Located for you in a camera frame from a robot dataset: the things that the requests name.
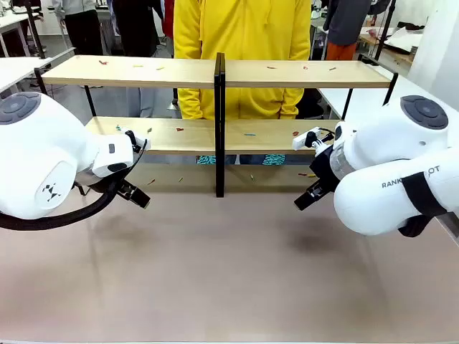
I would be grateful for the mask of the black stand pole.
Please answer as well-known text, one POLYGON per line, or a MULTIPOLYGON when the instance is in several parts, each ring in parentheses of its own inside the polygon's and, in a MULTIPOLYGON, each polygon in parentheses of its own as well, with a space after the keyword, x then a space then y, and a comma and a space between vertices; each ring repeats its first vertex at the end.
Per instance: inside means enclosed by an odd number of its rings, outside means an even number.
POLYGON ((384 23, 383 32, 382 32, 381 37, 379 38, 379 42, 378 42, 378 45, 377 45, 377 51, 376 51, 376 54, 374 55, 374 59, 377 62, 379 61, 380 55, 381 55, 383 47, 384 47, 384 42, 385 42, 385 40, 387 38, 387 32, 389 30, 389 25, 391 23, 392 16, 393 16, 393 13, 395 11, 396 3, 397 3, 397 0, 391 0, 390 3, 389 3, 389 10, 388 10, 387 18, 386 18, 385 23, 384 23))
POLYGON ((41 59, 44 59, 45 58, 45 54, 44 54, 44 51, 42 49, 42 44, 39 40, 39 35, 37 33, 37 28, 36 28, 36 25, 35 25, 35 18, 34 18, 34 12, 32 11, 32 6, 31 6, 31 3, 30 3, 30 0, 24 0, 24 5, 26 7, 26 10, 27 10, 27 14, 28 14, 28 17, 29 17, 29 28, 31 29, 32 31, 32 36, 33 36, 33 39, 34 39, 34 44, 37 48, 37 51, 38 51, 38 55, 41 59))

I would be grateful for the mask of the wooden table with clutter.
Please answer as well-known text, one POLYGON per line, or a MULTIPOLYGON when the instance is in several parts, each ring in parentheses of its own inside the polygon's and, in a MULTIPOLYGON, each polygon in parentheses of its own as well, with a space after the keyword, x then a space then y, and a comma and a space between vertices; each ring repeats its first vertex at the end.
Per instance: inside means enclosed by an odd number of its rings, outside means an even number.
POLYGON ((381 43, 383 27, 363 27, 359 40, 369 47, 368 55, 374 59, 389 59, 398 65, 411 67, 424 29, 389 27, 381 43))

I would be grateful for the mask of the person in dark clothes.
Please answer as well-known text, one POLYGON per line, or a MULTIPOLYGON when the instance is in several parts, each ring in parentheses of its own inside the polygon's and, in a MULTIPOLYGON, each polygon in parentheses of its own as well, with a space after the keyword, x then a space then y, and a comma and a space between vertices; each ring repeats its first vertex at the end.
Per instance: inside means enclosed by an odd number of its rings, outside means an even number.
POLYGON ((160 20, 161 0, 112 0, 113 13, 127 57, 153 57, 159 44, 153 17, 160 20))

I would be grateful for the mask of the white side table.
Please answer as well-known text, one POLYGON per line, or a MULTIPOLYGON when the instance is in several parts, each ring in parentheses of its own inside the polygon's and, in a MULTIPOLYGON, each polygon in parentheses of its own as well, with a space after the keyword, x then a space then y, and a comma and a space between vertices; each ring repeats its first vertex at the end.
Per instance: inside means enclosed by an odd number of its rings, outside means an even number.
POLYGON ((51 61, 50 57, 0 57, 0 93, 51 61))
MULTIPOLYGON (((341 119, 341 116, 344 113, 349 89, 320 88, 318 91, 331 107, 330 118, 341 119)), ((349 101, 345 120, 352 123, 360 123, 374 117, 374 115, 378 113, 377 108, 382 106, 386 94, 387 89, 385 88, 354 89, 349 101)), ((396 100, 405 95, 422 95, 434 100, 447 113, 450 124, 459 125, 458 111, 454 110, 442 100, 431 95, 429 92, 423 90, 421 87, 417 86, 405 77, 399 76, 390 100, 396 100)))

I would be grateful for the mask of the wooden shelf with black frame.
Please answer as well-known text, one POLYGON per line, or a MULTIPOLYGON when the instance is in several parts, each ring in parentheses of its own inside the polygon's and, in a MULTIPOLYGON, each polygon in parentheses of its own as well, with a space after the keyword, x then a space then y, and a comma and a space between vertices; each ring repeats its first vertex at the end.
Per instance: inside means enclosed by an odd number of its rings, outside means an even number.
MULTIPOLYGON (((394 80, 360 62, 327 61, 237 61, 220 54, 213 60, 146 59, 135 57, 74 56, 44 73, 49 85, 108 87, 192 88, 210 90, 216 96, 215 121, 140 119, 94 116, 87 127, 94 133, 114 134, 115 127, 147 135, 152 155, 210 156, 227 154, 291 154, 293 132, 304 133, 316 126, 332 129, 332 120, 226 120, 229 88, 341 88, 392 90, 394 80), (277 67, 270 70, 267 66, 277 67), (247 137, 245 133, 255 133, 247 137)), ((149 192, 213 193, 301 192, 314 179, 307 166, 228 166, 141 164, 129 181, 149 192)))

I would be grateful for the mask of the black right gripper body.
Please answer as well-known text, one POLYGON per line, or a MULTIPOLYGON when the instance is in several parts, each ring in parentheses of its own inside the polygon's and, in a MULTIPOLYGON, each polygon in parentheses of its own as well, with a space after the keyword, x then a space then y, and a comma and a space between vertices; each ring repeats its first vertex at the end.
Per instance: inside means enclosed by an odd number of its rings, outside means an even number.
POLYGON ((321 191, 335 191, 339 179, 331 169, 330 160, 333 147, 330 145, 324 151, 317 154, 310 165, 310 169, 316 175, 317 182, 313 184, 314 189, 321 191))

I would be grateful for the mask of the person in grey hoodie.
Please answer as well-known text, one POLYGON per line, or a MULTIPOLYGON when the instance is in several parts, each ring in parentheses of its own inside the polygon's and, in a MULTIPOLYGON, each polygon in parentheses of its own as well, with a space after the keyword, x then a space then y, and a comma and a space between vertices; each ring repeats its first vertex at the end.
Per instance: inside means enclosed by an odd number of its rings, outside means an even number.
POLYGON ((326 59, 352 60, 372 0, 329 0, 323 30, 328 32, 326 59))

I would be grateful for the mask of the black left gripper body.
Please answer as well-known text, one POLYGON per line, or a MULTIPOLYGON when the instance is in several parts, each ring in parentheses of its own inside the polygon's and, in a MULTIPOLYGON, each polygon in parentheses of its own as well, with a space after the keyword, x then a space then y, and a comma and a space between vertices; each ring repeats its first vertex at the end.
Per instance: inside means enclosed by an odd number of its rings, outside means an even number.
POLYGON ((112 173, 106 177, 98 177, 87 171, 76 175, 74 185, 82 188, 83 186, 92 189, 99 194, 114 193, 117 185, 126 177, 125 171, 112 173))

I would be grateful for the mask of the person in black trousers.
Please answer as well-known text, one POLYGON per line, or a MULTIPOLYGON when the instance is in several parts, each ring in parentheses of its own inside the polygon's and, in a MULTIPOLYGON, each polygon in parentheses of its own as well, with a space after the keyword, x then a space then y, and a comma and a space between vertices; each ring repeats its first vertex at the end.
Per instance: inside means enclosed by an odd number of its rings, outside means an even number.
POLYGON ((96 0, 51 0, 60 24, 79 54, 103 55, 96 0))

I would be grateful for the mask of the person in yellow hoodie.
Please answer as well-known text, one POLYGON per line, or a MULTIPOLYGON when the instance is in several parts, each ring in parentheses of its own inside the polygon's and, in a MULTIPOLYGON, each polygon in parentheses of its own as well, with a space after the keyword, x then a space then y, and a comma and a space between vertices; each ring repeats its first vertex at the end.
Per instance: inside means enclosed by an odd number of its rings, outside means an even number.
MULTIPOLYGON (((308 60, 311 0, 174 0, 178 59, 308 60)), ((226 118, 293 120, 304 91, 229 88, 226 118)))

